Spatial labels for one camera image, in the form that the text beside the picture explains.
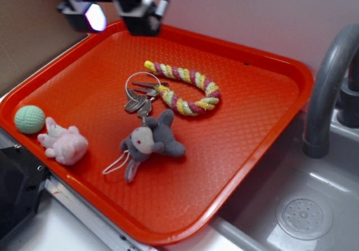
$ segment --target stuffed animal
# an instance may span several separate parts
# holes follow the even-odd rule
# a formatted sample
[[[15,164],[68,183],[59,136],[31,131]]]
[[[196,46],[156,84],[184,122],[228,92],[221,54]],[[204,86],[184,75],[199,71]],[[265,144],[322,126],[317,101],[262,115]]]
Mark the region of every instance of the stuffed animal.
[[[46,148],[47,157],[63,165],[73,165],[84,156],[89,143],[79,129],[75,126],[62,128],[51,117],[46,118],[45,124],[48,133],[39,134],[38,140]]]
[[[140,164],[146,161],[151,153],[181,157],[185,154],[186,148],[176,141],[171,125],[174,120],[174,112],[165,110],[155,119],[147,118],[147,127],[135,129],[129,137],[121,143],[122,151],[129,151],[132,159],[125,172],[125,179],[133,181]]]

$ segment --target gray plush toy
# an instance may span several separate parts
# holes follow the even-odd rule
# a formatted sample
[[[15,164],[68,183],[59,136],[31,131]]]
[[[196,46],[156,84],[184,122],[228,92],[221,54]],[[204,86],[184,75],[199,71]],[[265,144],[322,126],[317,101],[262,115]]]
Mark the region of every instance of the gray plush toy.
[[[167,109],[157,119],[148,117],[147,127],[135,129],[122,141],[121,150],[128,150],[132,157],[125,172],[128,182],[133,181],[139,165],[153,152],[172,157],[181,157],[185,154],[186,148],[176,141],[171,130],[173,120],[174,112]]]

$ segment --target green ball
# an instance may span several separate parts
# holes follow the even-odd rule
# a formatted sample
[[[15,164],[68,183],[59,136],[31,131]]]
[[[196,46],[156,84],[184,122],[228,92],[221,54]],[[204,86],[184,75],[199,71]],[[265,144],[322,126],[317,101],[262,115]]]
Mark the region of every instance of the green ball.
[[[20,108],[15,114],[15,126],[24,134],[33,134],[42,130],[45,125],[44,112],[35,105]]]

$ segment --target rope toy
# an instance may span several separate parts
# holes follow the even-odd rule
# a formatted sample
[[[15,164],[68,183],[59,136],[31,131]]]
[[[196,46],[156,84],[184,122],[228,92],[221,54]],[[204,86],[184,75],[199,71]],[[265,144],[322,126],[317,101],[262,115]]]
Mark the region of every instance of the rope toy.
[[[182,115],[197,116],[203,115],[208,110],[213,110],[217,103],[219,103],[219,87],[199,72],[193,70],[171,67],[169,65],[153,63],[151,61],[145,62],[145,68],[156,76],[166,76],[171,79],[182,80],[186,83],[195,85],[197,88],[205,93],[205,97],[195,103],[186,102],[178,97],[174,91],[168,87],[160,85],[157,87],[157,92],[163,101],[175,112]]]

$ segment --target metal key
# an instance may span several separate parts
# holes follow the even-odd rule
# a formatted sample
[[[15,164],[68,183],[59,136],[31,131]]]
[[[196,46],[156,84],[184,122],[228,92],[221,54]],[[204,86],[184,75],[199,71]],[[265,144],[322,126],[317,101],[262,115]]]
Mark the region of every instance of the metal key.
[[[146,95],[137,95],[133,90],[127,89],[128,103],[125,105],[125,110],[129,113],[133,113],[139,110],[147,101]]]
[[[157,83],[132,82],[132,84],[145,87],[145,88],[134,88],[134,90],[146,93],[146,95],[149,97],[155,98],[158,95],[157,87],[159,86],[159,84]],[[168,83],[161,82],[161,85],[167,87]]]
[[[147,116],[152,110],[151,100],[147,100],[146,103],[137,111],[137,116],[141,118],[141,125],[147,127]]]

